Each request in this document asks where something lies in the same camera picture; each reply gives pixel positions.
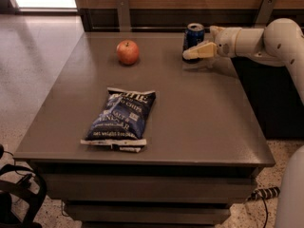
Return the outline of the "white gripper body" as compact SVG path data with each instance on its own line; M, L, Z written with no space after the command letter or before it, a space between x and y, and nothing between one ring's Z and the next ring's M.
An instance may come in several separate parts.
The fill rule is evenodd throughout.
M224 28L215 37L214 41L218 48L218 55L234 58L237 56L236 43L241 28Z

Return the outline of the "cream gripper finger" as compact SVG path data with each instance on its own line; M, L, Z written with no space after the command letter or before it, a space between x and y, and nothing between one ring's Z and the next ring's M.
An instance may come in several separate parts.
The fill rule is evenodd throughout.
M217 45L213 42L199 43L182 53L185 60L213 58L217 55Z
M221 33L224 31L224 27L211 26L210 33L214 40L220 37Z

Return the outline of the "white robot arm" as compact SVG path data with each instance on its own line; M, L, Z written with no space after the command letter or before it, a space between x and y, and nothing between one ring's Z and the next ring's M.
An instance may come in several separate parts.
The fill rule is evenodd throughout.
M272 67L286 67L304 103L304 34L293 20L279 18L264 28L210 27L212 41L182 53L185 60L203 59L211 66L219 58L246 57ZM290 157L283 174L275 228L304 228L304 146Z

